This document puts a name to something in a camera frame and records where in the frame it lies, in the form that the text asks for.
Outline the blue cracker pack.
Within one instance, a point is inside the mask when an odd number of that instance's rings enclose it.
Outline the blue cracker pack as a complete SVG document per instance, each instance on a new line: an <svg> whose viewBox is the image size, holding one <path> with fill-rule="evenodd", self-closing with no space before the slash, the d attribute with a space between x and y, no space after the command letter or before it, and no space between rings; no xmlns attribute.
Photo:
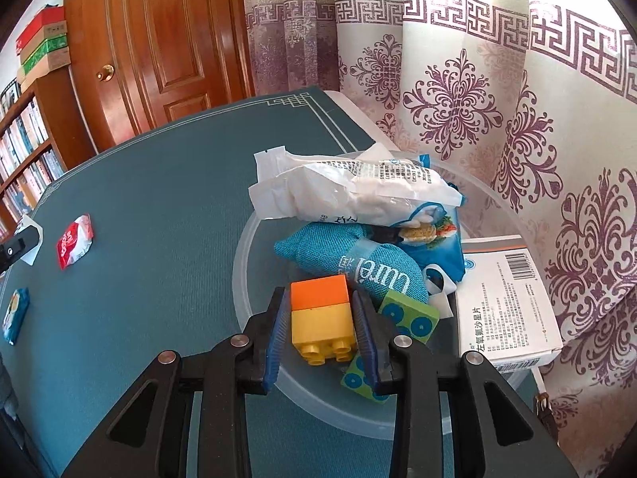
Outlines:
<svg viewBox="0 0 637 478"><path fill-rule="evenodd" d="M14 345L20 334L29 304L30 295L27 288L18 288L13 292L2 321L3 339L9 345Z"/></svg>
<svg viewBox="0 0 637 478"><path fill-rule="evenodd" d="M433 218L431 222L418 228L373 227L373 240L403 249L421 269L437 264L454 283L459 283L465 265L457 211L441 205L432 205L426 211Z"/></svg>

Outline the red white snack packet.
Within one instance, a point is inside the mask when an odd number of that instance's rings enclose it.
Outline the red white snack packet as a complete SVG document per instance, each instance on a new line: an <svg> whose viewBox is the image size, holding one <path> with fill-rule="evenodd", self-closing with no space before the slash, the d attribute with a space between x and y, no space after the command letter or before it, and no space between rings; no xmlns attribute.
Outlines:
<svg viewBox="0 0 637 478"><path fill-rule="evenodd" d="M62 270L76 263L91 248L94 231L91 216L83 214L68 225L56 244L58 265Z"/></svg>

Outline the white medicine box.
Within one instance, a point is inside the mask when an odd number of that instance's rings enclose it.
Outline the white medicine box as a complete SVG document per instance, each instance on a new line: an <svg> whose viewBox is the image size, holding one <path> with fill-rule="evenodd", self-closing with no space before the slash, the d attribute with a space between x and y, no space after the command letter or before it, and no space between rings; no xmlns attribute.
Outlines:
<svg viewBox="0 0 637 478"><path fill-rule="evenodd" d="M552 302L519 235L465 239L455 292L458 352L481 353L511 373L552 362L563 349Z"/></svg>

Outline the green blue dotted block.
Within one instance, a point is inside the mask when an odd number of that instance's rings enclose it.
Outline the green blue dotted block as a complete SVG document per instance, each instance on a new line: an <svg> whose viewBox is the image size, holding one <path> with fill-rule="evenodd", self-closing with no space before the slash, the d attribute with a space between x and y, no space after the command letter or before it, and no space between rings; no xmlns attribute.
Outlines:
<svg viewBox="0 0 637 478"><path fill-rule="evenodd" d="M340 384L348 391L383 404L397 393L404 365L397 359L395 338L428 343L440 321L434 306L390 290L376 308L363 288L351 297L358 351Z"/></svg>

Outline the orange yellow toy brick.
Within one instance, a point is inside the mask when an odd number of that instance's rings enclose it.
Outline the orange yellow toy brick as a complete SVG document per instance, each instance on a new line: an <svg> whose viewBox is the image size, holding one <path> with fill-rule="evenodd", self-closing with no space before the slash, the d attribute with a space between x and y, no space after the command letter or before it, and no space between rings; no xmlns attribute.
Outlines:
<svg viewBox="0 0 637 478"><path fill-rule="evenodd" d="M353 358L358 343L344 275L291 283L289 300L291 344L310 366Z"/></svg>

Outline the blue Curel cloth pouch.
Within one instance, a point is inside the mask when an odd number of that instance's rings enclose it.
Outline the blue Curel cloth pouch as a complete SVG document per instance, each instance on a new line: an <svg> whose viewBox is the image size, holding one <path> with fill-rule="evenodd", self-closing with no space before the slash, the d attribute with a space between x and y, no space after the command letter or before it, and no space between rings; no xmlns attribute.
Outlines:
<svg viewBox="0 0 637 478"><path fill-rule="evenodd" d="M276 254L314 277L342 274L365 289L377 304L394 290L433 306L443 318L453 316L446 291L435 291L426 272L402 248L370 238L365 225L311 222L274 244Z"/></svg>

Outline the white plastic refill bag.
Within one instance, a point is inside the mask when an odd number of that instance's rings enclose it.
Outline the white plastic refill bag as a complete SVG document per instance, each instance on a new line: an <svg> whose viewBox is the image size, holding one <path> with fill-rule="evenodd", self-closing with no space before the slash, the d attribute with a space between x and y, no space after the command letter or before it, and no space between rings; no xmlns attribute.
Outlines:
<svg viewBox="0 0 637 478"><path fill-rule="evenodd" d="M427 157L400 157L381 143L347 157L298 155L281 146L254 158L257 182L248 193L262 220L417 228L464 201Z"/></svg>

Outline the zigzag pattern white cube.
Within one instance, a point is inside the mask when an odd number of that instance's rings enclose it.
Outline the zigzag pattern white cube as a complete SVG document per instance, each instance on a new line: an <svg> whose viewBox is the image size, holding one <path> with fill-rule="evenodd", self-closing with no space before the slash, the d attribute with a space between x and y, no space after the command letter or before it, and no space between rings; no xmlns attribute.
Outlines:
<svg viewBox="0 0 637 478"><path fill-rule="evenodd" d="M34 265L43 244L43 228L25 215L18 222L14 235L24 244L21 249L21 260L28 265Z"/></svg>

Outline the teal table mat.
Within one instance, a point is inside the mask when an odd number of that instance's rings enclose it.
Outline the teal table mat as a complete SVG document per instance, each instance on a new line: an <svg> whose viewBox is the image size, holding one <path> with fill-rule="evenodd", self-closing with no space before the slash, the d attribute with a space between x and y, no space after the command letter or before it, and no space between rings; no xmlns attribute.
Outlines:
<svg viewBox="0 0 637 478"><path fill-rule="evenodd" d="M311 107L251 100L196 114L109 150L43 196L44 241L3 291L30 304L1 356L18 415L60 475L107 412L160 352L211 349L238 331L231 274L253 207L254 155L284 146L334 154L371 144L354 113L322 96ZM90 250L62 270L56 244L91 216Z"/></svg>

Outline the wooden bookshelf with books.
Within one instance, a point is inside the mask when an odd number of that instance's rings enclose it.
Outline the wooden bookshelf with books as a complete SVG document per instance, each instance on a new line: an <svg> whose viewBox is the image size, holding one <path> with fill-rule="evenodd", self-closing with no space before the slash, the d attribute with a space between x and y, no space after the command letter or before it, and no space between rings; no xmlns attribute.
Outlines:
<svg viewBox="0 0 637 478"><path fill-rule="evenodd" d="M1 237L32 212L44 191L96 154L67 67L22 91L1 89Z"/></svg>

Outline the brass door knob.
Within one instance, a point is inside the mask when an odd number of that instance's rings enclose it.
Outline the brass door knob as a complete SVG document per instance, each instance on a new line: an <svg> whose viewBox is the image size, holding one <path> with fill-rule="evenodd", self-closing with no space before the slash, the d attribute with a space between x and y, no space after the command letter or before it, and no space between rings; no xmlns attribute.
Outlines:
<svg viewBox="0 0 637 478"><path fill-rule="evenodd" d="M114 66L111 64L103 65L103 67L96 72L96 79L99 82L108 82L113 78L114 71Z"/></svg>

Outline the stacked boxes on shelf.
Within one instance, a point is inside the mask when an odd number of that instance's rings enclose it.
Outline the stacked boxes on shelf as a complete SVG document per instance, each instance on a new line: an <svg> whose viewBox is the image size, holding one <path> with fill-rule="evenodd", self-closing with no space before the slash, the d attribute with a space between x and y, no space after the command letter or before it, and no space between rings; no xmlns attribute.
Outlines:
<svg viewBox="0 0 637 478"><path fill-rule="evenodd" d="M20 58L16 80L24 92L35 80L71 63L63 6L44 6L15 41Z"/></svg>

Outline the clear plastic round bin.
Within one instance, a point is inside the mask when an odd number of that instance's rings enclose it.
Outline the clear plastic round bin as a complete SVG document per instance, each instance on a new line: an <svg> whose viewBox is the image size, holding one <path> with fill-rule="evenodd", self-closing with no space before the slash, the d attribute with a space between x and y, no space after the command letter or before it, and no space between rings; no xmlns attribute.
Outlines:
<svg viewBox="0 0 637 478"><path fill-rule="evenodd" d="M236 317L274 316L267 376L343 431L394 436L388 328L511 373L553 353L554 318L523 228L479 180L425 155L256 154L233 267Z"/></svg>

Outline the brown wooden door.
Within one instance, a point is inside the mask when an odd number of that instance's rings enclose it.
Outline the brown wooden door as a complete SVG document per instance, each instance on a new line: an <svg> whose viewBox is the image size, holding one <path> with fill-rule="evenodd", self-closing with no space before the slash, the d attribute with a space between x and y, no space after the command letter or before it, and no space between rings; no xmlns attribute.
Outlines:
<svg viewBox="0 0 637 478"><path fill-rule="evenodd" d="M255 94L244 0L64 0L71 73L98 151ZM99 82L96 72L114 66Z"/></svg>

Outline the purple patterned curtain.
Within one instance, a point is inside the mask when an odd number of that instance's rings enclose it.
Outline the purple patterned curtain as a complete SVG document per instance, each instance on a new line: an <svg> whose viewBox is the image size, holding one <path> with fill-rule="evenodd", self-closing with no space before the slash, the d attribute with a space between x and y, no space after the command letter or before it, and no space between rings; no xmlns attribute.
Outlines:
<svg viewBox="0 0 637 478"><path fill-rule="evenodd" d="M496 191L564 348L561 447L609 472L636 424L636 44L608 0L244 0L260 95L347 95L399 149Z"/></svg>

